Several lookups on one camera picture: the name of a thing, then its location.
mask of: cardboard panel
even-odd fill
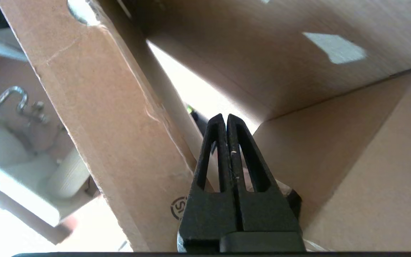
[[[188,194],[196,160],[108,17],[96,5],[100,23],[86,26],[65,0],[0,7],[131,247],[175,251],[171,203]]]
[[[256,120],[411,69],[411,1],[126,3],[148,39]]]
[[[304,237],[337,251],[411,251],[411,85]]]

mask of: white surface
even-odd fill
[[[0,208],[0,257],[28,252],[55,252],[55,247],[16,216]]]
[[[234,114],[244,120],[250,133],[253,134],[256,131],[262,121],[249,117],[243,112],[238,102],[229,99],[150,41],[147,41],[147,43],[182,101],[196,109],[207,119],[222,114],[226,121],[229,114]]]
[[[25,53],[21,50],[20,45],[17,42],[17,39],[13,35],[10,28],[0,30],[0,55],[3,57],[19,60],[19,61],[28,61]]]
[[[21,143],[0,125],[0,190],[51,226],[58,225],[92,199],[85,192],[68,200],[48,194],[47,180],[56,170],[57,165],[50,156],[29,156]]]
[[[73,197],[90,176],[85,163],[73,149],[47,182],[47,191],[60,199]]]

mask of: chrome faucet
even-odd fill
[[[30,119],[33,119],[42,124],[45,124],[49,121],[47,116],[45,116],[44,114],[34,114],[34,112],[29,114],[25,111],[26,105],[28,104],[28,94],[23,88],[19,86],[11,86],[0,95],[0,107],[12,93],[19,93],[21,95],[21,100],[17,105],[17,112],[19,114],[25,117],[29,117]]]

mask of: wall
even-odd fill
[[[29,96],[30,106],[35,101],[43,101],[45,104],[44,113],[50,118],[47,125],[32,122],[27,127],[28,119],[16,113],[16,106],[20,97],[12,95],[0,108],[0,116],[6,118],[11,128],[22,131],[28,137],[34,149],[42,151],[52,144],[57,133],[57,127],[61,126],[61,121],[53,108],[51,101],[47,97],[39,79],[32,70],[28,62],[0,57],[0,94],[10,86],[21,86]],[[64,158],[73,148],[73,143],[66,131],[60,133],[55,147],[49,153],[53,158]]]
[[[41,220],[38,216],[34,215],[32,212],[21,206],[19,203],[12,200],[12,198],[8,197],[3,192],[0,192],[0,208],[10,212],[13,216],[20,219],[29,228],[36,231],[38,234],[40,234],[42,237],[44,237],[54,245],[59,244],[72,233],[71,228],[63,224],[60,224],[56,227],[50,226],[45,221]],[[20,235],[22,235],[25,231],[23,228],[12,228],[10,226],[7,226],[7,228],[5,229],[18,229]]]

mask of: white sink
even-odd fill
[[[0,190],[51,226],[92,199],[83,190],[66,200],[46,192],[47,180],[57,168],[49,155],[28,153],[0,120]]]

